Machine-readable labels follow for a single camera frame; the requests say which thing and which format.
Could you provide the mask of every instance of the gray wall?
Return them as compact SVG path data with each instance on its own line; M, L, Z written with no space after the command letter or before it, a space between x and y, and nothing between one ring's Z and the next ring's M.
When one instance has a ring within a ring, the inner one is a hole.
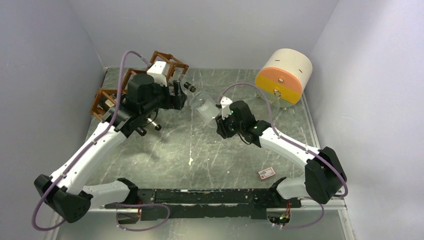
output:
M424 236L423 9L340 0L310 56L309 108L346 171L358 240Z
M34 179L83 143L104 69L66 0L2 0L0 43L0 239L41 239Z
M280 48L309 54L338 0L69 0L108 67L126 50L190 67L260 69ZM129 58L129 67L140 61Z

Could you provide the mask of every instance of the marble surface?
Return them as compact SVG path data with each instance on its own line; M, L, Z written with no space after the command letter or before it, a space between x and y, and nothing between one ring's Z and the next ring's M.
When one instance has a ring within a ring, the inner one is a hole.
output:
M189 69L185 81L196 86L197 91L207 91L216 101L227 86L253 83L257 73L246 69ZM109 68L103 87L116 88L118 74L118 68ZM236 86L225 95L233 101L245 100L257 120L269 122L266 103L256 97L252 87ZM314 146L302 101L275 113L274 123L281 132ZM302 169L284 157L253 144L245 145L238 136L222 139L216 129L205 126L188 101L182 110L161 109L156 122L162 125L161 131L150 125L146 127L146 136L133 133L103 160L87 185L125 177L139 188L268 188L281 177L303 174ZM97 124L93 118L89 135ZM261 181L258 171L269 167L274 168L276 175Z

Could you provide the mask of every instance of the table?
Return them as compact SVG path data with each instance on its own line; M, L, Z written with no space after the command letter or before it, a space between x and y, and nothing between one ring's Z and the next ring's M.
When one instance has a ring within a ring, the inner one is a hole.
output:
M197 91L207 91L216 100L233 83L253 83L257 73L258 70L249 69L189 69L185 80L196 86ZM103 87L116 88L118 74L119 69L109 68ZM265 101L256 97L253 88L236 86L226 96L233 101L245 100L257 120L269 122ZM245 145L237 136L222 139L216 129L205 126L188 105L182 110L161 110L156 122L162 125L161 131L148 126L146 136L132 134L103 160L87 185L106 184L125 177L139 188L151 189L269 188L281 177L294 178L303 174L302 169L270 150ZM278 110L274 123L292 138L319 147L304 96L296 105ZM87 136L97 124L93 118ZM261 181L258 171L268 167L274 168L276 176ZM303 200L302 204L305 207L293 209L290 224L309 223L320 215L321 209L316 203ZM94 209L80 221L63 225L52 233L57 238L51 239L353 239L344 200L331 200L325 207L326 214L319 223L300 230L279 230L271 228L267 220L237 217L170 219L147 232L123 231L115 227L112 209ZM145 228L155 224L156 221L143 221L130 227Z

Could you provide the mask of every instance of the transparent container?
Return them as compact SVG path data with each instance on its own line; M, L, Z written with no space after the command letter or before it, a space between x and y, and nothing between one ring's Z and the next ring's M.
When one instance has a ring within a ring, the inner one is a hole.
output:
M195 92L192 99L190 99L189 103L191 109L195 111L207 126L214 128L215 117L220 113L219 108L217 108L215 101L212 97L205 91Z

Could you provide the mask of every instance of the purple cable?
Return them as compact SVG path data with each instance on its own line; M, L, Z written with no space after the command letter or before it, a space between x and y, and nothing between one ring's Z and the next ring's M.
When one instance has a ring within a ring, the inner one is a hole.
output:
M170 208L167 206L167 205L165 205L165 204L161 204L161 203L149 203L149 204L123 204L123 203L115 203L115 205L117 205L117 206L121 206L121 207L129 207L129 208L140 208L140 207L154 207L154 206L157 206L157 207L163 207L163 208L166 208L166 211L167 211L167 215L166 215L166 217L165 217L165 219L163 220L163 221L161 221L160 223L158 223L158 224L156 224L156 225L154 225L154 226L151 226L151 227L148 227L148 228L143 228L143 229L132 229L132 228L126 228L126 227L123 227L120 223L119 223L119 220L118 220L118 214L116 215L116 226L118 227L118 228L120 228L120 229L122 229L122 230L124 230L124 231L130 231L130 232L144 232L144 231L148 231L148 230L152 230L152 229L155 229L155 228L157 228L157 227L160 227L160 226L162 226L162 224L164 224L169 218L170 218L170 215L171 215L171 210L170 210Z
M63 173L47 188L47 190L41 196L40 200L38 201L37 205L35 206L34 212L32 213L31 224L32 224L32 227L34 229L36 229L38 231L50 231L50 230L53 230L53 229L59 227L60 225L62 225L65 222L65 220L63 220L63 221L59 222L58 224L56 224L54 226L51 226L51 227L40 227L36 223L36 218L37 218L37 214L38 214L38 212L40 210L41 205L46 200L47 196L52 191L52 189L64 178L64 176L66 176L66 174L72 169L72 167L74 167L74 165L87 152L87 150L91 146L93 146L94 142L97 142L100 138L102 138L109 131L109 129L111 129L111 127L113 126L113 124L115 122L115 119L117 119L118 111L119 111L120 105L121 105L122 82L123 82L123 77L122 76L123 76L123 71L124 71L125 59L127 58L128 54L135 54L139 58L141 58L145 63L147 63L148 66L150 65L150 63L142 55L140 55L139 53L137 53L135 51L126 51L123 54L122 60L120 62L120 66L119 66L119 80L118 80L118 88L117 88L117 94L116 94L116 110L113 113L113 116L112 116L111 121L109 122L109 125L107 126L107 128L102 133L100 133L97 137L95 137L93 141L89 142L78 153L78 155L72 160L72 162L67 166L67 168L65 168L65 170L63 171Z
M279 134L279 132L278 132L278 130L276 129L276 127L275 127L275 125L274 125L274 123L273 123L273 111L271 110L271 105L270 105L270 102L268 101L268 98L267 98L267 96L264 94L264 92L259 88L259 87L257 87L256 85L254 85L254 84L251 84L251 83L247 83L247 82L239 82L239 83L235 83L235 84L233 84L233 85L230 85L229 87L227 87L223 92L222 92L222 94L221 94L221 96L219 96L219 98L218 98L218 103L220 103L221 102L221 99L224 97L224 94L230 89L230 88L232 88L232 87L235 87L235 86L237 86L237 85L246 85L246 86L251 86L251 87L253 87L253 88L255 88L255 89L257 89L261 94L262 94L262 96L263 96L263 99L265 99L265 102L266 102L266 105L268 106L268 112L269 112L269 118L270 118L270 124L271 124L271 128L272 128L272 130L274 131L274 133L275 133L275 135L277 135L278 136L278 138L280 138L280 139L282 139L282 140L284 140L284 141L286 141L287 143L289 143L289 144L291 144L291 145L293 145L293 146L295 146L295 147L297 147L297 148L299 148L299 149L301 149L302 151L306 151L306 148L305 147L303 147L302 145L299 145L298 143L296 143L296 142L294 142L294 141L292 141L292 140L290 140L290 139L288 139L288 138L286 138L286 137L284 137L284 136L281 136L280 134ZM313 155L314 157L316 157L317 159L319 159L323 164L325 164L329 169L331 169L332 171L333 171L333 173L338 177L338 179L340 180L340 182L341 182L341 184L343 185L343 188L344 188L344 193L343 194L340 194L340 195L334 195L335 197L338 197L338 198L342 198L342 197L345 197L346 195L348 195L348 186L346 185L346 181L343 179L343 177L340 175L340 173L339 172L337 172L337 170L328 162L328 161L326 161L324 158L322 158L320 155L318 155L318 154L316 154L315 152L313 152L313 151L311 151L311 150L307 150L307 153L309 153L309 154L311 154L311 155ZM322 212L321 212L321 216L319 216L319 218L318 219L316 219L315 221L313 221L313 222L311 222L311 223L308 223L308 224L304 224L304 225L300 225L300 226L283 226L283 228L286 228L286 229L301 229L301 228L306 228L306 227L309 227L309 226L312 226L312 225L314 225L314 224L316 224L316 223L318 223L319 221L321 221L321 219L323 218L323 216L324 216L324 206L321 204L321 203L319 203L318 202L318 204L321 206L321 209L322 209Z

